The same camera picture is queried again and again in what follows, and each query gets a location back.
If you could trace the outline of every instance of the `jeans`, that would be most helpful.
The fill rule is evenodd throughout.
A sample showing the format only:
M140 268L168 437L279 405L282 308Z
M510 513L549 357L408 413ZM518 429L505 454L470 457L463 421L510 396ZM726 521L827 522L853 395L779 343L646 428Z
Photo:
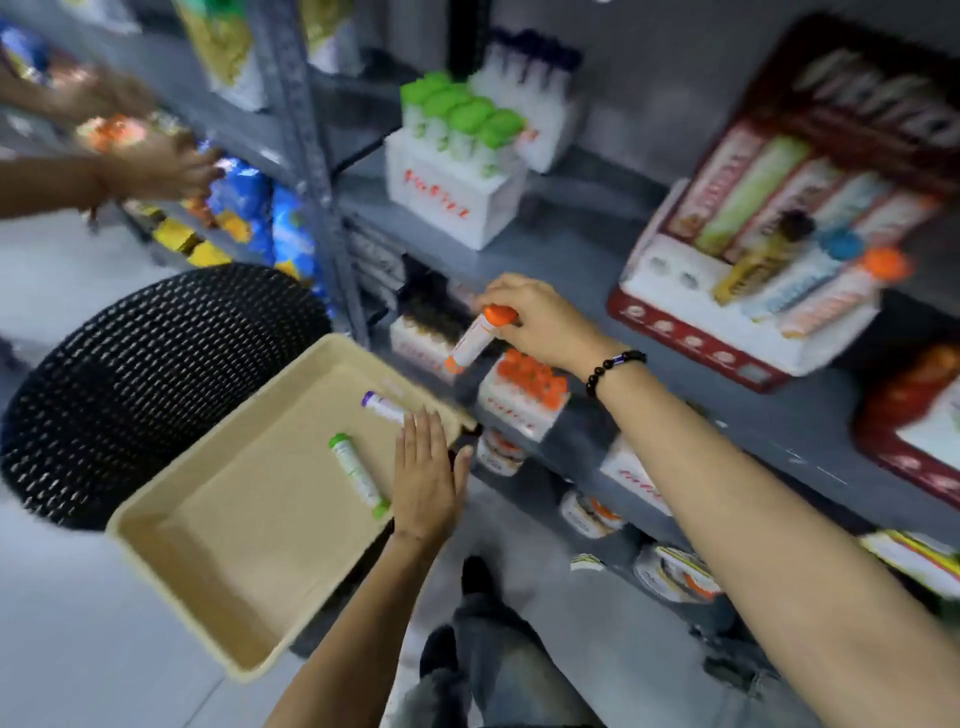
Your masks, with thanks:
M498 599L465 596L453 615L460 671L436 669L407 693L395 728L466 728L470 695L487 726L603 728L533 627Z

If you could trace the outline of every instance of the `black wicker stool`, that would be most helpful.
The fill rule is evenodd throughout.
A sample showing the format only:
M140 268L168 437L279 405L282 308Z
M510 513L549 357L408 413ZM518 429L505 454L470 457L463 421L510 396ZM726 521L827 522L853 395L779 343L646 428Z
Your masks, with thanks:
M103 530L120 503L317 339L323 303L231 263L115 303L30 373L4 415L0 473L24 506Z

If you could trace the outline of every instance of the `person's leg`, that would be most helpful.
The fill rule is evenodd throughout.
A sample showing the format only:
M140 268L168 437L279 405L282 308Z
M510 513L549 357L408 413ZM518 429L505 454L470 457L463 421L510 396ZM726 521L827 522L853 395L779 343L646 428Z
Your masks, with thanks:
M427 638L420 681L400 704L394 728L467 728L467 680L457 666L453 628L445 624Z
M464 563L463 591L453 616L457 657L485 725L603 726L534 628L500 601L478 556Z

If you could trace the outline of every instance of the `gray wall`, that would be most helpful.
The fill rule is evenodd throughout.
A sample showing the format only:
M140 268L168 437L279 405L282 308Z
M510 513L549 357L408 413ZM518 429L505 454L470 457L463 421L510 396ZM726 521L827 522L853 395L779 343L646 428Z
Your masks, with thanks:
M443 64L445 0L358 0L370 2L379 4L388 50L418 68ZM960 55L955 0L844 0L829 6ZM814 0L499 0L493 19L582 48L580 81L591 105L580 143L671 182L693 170L780 34L796 18L824 7Z

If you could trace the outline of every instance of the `hand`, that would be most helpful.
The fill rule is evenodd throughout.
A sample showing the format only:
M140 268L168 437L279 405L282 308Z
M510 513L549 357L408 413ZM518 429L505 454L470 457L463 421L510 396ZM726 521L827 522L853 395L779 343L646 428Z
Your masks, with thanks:
M423 546L446 541L460 519L467 498L473 448L457 453L450 470L440 415L425 409L407 415L396 437L394 472L395 534Z
M202 154L190 133L150 133L143 141L102 155L104 183L111 197L183 200L207 197L210 183L224 176L215 166L223 154Z
M83 124L114 114L144 118L156 108L153 92L133 76L105 66L79 68L59 78L50 90L50 115L68 124Z
M519 325L497 329L507 343L582 381L604 360L626 347L602 334L573 304L542 280L504 273L477 299L477 306L508 305Z

